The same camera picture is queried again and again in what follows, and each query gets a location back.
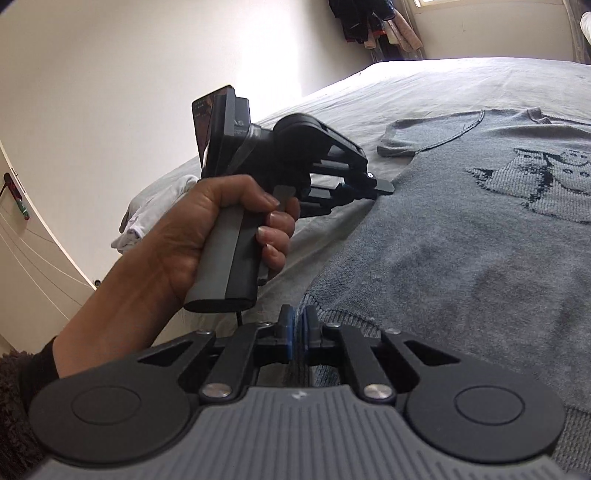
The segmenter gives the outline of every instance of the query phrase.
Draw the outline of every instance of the hanging clothes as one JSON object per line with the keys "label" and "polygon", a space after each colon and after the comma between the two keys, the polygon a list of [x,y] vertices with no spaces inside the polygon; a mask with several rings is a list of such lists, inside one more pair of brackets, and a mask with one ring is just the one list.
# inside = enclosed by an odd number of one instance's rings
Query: hanging clothes
{"label": "hanging clothes", "polygon": [[379,20],[394,18],[392,0],[329,0],[330,9],[343,25],[347,41],[368,41],[368,21],[374,15]]}
{"label": "hanging clothes", "polygon": [[583,35],[591,44],[591,12],[586,12],[581,17],[581,30],[583,30]]}
{"label": "hanging clothes", "polygon": [[389,32],[391,32],[391,36],[396,38],[396,44],[400,45],[401,49],[404,51],[413,51],[410,43],[408,43],[407,39],[404,37],[404,35],[402,35],[396,23],[394,23],[392,20],[388,20],[386,22],[386,28]]}
{"label": "hanging clothes", "polygon": [[409,43],[412,50],[418,50],[419,48],[422,48],[423,42],[421,42],[421,39],[414,32],[413,28],[408,24],[406,19],[398,10],[395,9],[394,11],[396,13],[394,20],[388,20],[388,22],[394,22],[394,25],[396,25],[400,34]]}

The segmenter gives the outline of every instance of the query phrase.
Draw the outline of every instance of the black sleeve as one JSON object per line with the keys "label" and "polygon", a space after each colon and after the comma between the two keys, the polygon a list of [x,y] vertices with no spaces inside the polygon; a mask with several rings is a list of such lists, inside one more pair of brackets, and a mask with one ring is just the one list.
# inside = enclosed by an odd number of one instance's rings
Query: black sleeve
{"label": "black sleeve", "polygon": [[53,360],[53,340],[55,338],[52,338],[41,352],[33,355],[20,372],[18,381],[21,399],[27,413],[35,395],[59,378]]}

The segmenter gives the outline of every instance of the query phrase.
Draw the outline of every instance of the phone screen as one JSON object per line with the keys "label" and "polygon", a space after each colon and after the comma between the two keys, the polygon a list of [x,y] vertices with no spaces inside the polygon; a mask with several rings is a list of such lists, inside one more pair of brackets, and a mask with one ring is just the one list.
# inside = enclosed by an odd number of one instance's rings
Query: phone screen
{"label": "phone screen", "polygon": [[201,161],[201,168],[203,168],[206,161],[206,150],[209,145],[209,134],[211,127],[209,120],[212,116],[213,99],[216,95],[226,93],[226,90],[232,88],[231,85],[226,85],[214,92],[208,93],[201,98],[195,100],[191,105],[193,108],[193,123],[195,124],[195,137],[197,138],[197,152],[199,153],[199,160]]}

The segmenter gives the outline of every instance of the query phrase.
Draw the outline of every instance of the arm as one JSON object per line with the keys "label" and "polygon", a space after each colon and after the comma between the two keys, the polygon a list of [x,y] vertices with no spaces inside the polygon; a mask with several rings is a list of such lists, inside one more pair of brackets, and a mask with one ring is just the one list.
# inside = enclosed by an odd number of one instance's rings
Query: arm
{"label": "arm", "polygon": [[149,347],[182,306],[195,278],[205,239],[219,209],[242,203],[254,212],[272,212],[257,240],[274,270],[285,265],[299,205],[273,212],[278,201],[249,176],[200,181],[113,266],[100,288],[53,343],[60,377]]}

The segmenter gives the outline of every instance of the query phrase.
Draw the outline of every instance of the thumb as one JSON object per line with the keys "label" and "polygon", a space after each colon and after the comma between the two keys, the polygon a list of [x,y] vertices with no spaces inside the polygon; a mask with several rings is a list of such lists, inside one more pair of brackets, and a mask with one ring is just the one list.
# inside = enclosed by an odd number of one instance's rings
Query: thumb
{"label": "thumb", "polygon": [[265,192],[250,175],[200,180],[189,195],[203,195],[218,208],[241,203],[251,212],[270,212],[279,206],[279,200]]}

